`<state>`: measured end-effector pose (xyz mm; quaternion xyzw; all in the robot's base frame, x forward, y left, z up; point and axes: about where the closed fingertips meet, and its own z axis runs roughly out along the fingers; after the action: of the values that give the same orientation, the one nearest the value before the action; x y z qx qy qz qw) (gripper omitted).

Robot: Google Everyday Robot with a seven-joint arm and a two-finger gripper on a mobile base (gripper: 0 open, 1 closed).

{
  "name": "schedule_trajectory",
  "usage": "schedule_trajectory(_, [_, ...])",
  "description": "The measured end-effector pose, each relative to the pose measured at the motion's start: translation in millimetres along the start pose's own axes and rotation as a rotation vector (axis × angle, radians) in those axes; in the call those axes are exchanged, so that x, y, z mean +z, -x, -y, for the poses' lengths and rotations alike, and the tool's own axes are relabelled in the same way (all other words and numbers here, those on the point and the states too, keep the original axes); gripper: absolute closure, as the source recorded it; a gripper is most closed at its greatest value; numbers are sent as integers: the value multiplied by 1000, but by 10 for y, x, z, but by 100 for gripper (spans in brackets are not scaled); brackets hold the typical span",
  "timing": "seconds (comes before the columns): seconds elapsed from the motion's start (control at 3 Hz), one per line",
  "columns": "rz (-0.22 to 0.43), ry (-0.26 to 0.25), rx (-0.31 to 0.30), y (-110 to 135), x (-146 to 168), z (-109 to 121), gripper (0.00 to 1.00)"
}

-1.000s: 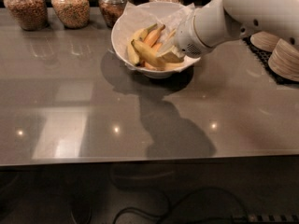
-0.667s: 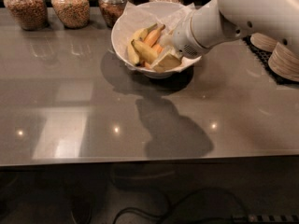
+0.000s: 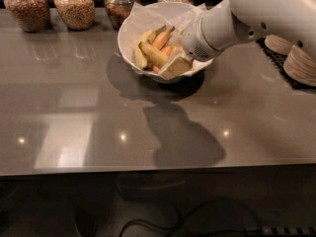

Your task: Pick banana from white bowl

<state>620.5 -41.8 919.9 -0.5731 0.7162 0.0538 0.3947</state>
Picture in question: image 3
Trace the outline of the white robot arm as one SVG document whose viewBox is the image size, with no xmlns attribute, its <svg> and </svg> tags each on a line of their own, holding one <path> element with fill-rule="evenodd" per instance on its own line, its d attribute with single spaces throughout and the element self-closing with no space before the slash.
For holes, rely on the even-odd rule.
<svg viewBox="0 0 316 237">
<path fill-rule="evenodd" d="M 190 21 L 181 44 L 205 62 L 226 48 L 275 35 L 316 55 L 316 0 L 222 0 Z"/>
</svg>

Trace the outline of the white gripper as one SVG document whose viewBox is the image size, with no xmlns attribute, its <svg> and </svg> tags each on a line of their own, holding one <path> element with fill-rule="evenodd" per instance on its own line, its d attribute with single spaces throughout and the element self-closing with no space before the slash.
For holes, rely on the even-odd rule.
<svg viewBox="0 0 316 237">
<path fill-rule="evenodd" d="M 183 31 L 182 46 L 187 55 L 199 62 L 207 62 L 218 56 L 220 51 L 214 49 L 207 41 L 202 31 L 202 18 L 204 13 L 199 14 Z M 178 56 L 174 58 L 168 70 L 163 70 L 160 76 L 171 80 L 192 68 L 193 64 L 186 58 Z"/>
</svg>

